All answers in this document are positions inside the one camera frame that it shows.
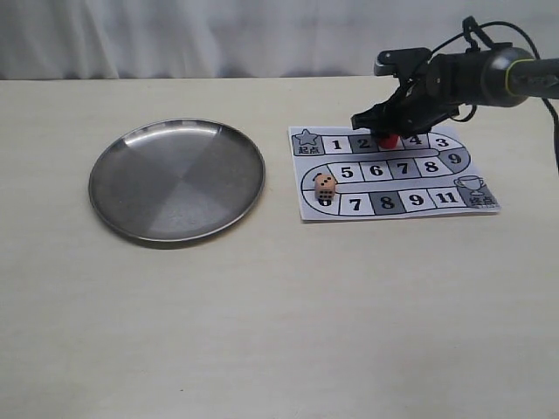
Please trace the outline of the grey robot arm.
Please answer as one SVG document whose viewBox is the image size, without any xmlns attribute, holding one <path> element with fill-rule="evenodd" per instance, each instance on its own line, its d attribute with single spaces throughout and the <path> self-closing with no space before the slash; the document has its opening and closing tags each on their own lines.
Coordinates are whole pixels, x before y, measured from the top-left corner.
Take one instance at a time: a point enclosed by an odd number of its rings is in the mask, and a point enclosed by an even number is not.
<svg viewBox="0 0 559 419">
<path fill-rule="evenodd" d="M 354 114 L 351 126 L 380 138 L 425 134 L 457 116 L 463 105 L 514 107 L 529 97 L 558 98 L 558 60 L 537 59 L 507 43 L 435 56 L 424 47 L 384 51 L 374 74 L 397 78 L 399 87 L 384 102 Z"/>
</svg>

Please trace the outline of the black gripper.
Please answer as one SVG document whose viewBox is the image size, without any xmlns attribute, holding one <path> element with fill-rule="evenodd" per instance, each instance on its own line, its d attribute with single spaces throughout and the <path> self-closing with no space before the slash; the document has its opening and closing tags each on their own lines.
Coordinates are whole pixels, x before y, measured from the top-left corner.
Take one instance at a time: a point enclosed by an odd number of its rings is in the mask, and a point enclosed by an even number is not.
<svg viewBox="0 0 559 419">
<path fill-rule="evenodd" d="M 484 87 L 487 54 L 439 54 L 420 73 L 405 96 L 351 116 L 354 130 L 377 130 L 381 136 L 430 132 L 458 114 L 461 105 L 489 103 Z"/>
</svg>

